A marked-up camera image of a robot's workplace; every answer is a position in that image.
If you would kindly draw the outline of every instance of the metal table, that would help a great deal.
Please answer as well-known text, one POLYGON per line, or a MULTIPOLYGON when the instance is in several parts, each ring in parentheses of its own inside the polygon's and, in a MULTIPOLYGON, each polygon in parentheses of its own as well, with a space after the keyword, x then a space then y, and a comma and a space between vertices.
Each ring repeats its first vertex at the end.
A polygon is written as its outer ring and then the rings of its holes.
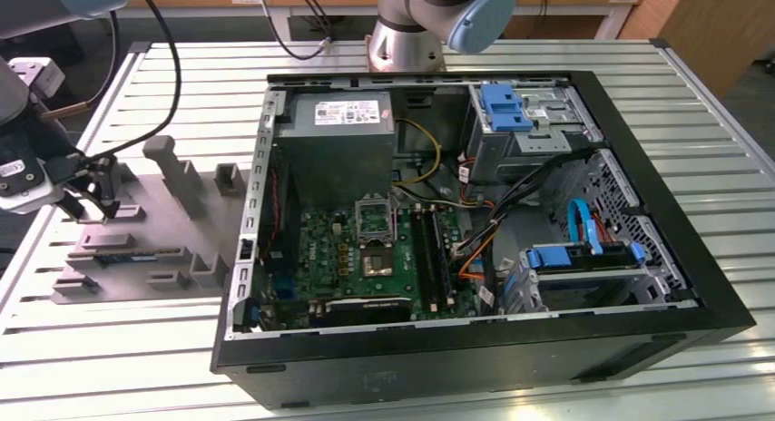
MULTIPOLYGON (((315 48, 315 43, 298 49, 315 48)), ((269 73, 359 72, 363 45, 301 63, 275 44, 182 44, 182 110, 167 133, 199 171, 250 165, 269 73)), ((649 42, 502 42, 451 70, 593 70, 758 326, 622 382, 282 412, 326 419, 709 419, 775 412, 775 164, 670 49, 649 42)), ((82 148, 146 132, 174 73, 155 44, 129 55, 82 148)), ((123 153, 138 172, 151 163, 123 153)), ((0 419, 246 419, 273 414, 210 373, 221 299, 58 306, 49 296, 79 226, 45 209, 0 283, 0 419)))

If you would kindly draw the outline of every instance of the motherboard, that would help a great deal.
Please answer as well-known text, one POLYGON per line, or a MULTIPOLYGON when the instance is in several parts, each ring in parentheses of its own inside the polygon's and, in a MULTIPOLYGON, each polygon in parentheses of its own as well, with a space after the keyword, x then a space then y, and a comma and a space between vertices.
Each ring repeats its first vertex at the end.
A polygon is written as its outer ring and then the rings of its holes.
POLYGON ((317 322, 323 308, 354 308, 366 301, 390 302, 387 308, 403 309, 411 321, 475 316, 473 287, 450 274, 461 235, 457 213, 443 207, 389 209, 387 214, 375 206, 305 211, 297 276, 277 280, 274 287, 282 327, 326 326, 317 322), (363 233, 379 231, 390 231, 391 238, 365 242, 363 233))

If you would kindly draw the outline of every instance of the ram slot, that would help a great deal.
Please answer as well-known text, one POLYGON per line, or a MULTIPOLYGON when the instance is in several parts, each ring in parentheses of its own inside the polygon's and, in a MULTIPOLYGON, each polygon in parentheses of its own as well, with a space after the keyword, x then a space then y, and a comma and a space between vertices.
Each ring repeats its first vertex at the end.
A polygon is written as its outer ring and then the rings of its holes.
POLYGON ((451 299, 454 298, 453 281, 450 280, 450 262, 447 261, 447 250, 445 249, 445 238, 441 234, 441 222, 437 212, 430 212, 429 223, 434 229, 434 238, 437 239, 435 259, 434 262, 438 263, 437 277, 439 282, 439 295, 443 299, 447 299, 447 305, 451 304, 451 299))
POLYGON ((421 299, 427 312, 439 311, 439 290, 434 265, 434 237, 427 235, 426 210, 413 213, 413 248, 417 276, 421 286, 421 299))

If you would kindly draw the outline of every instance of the green circuit board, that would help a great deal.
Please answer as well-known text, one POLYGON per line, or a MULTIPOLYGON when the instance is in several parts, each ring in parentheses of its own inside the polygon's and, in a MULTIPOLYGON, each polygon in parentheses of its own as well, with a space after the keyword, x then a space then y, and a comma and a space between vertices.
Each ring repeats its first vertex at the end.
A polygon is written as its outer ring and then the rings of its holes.
MULTIPOLYGON (((423 309, 421 283, 415 268, 411 210, 399 209, 393 254, 393 274, 365 277, 362 245, 358 242, 355 210, 310 210, 302 214, 299 267, 294 301, 277 304, 287 328, 307 328, 309 303, 322 299, 401 297, 413 301, 413 320, 469 317, 474 315, 475 296, 471 289, 455 292, 454 305, 437 312, 423 309)), ((385 227, 385 213, 362 213, 362 226, 385 227)), ((461 240, 457 214, 439 213, 446 245, 461 240)))

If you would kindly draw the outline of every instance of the gray 3d-printed holder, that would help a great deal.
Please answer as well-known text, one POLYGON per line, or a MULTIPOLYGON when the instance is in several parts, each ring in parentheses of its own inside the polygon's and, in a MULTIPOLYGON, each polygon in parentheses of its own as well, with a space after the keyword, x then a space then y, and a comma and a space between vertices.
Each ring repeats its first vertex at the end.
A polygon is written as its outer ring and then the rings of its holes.
POLYGON ((55 284, 59 304, 221 296, 237 255, 245 181, 237 164, 198 173, 151 138, 143 152, 162 175, 122 165, 122 209, 89 225, 55 284))

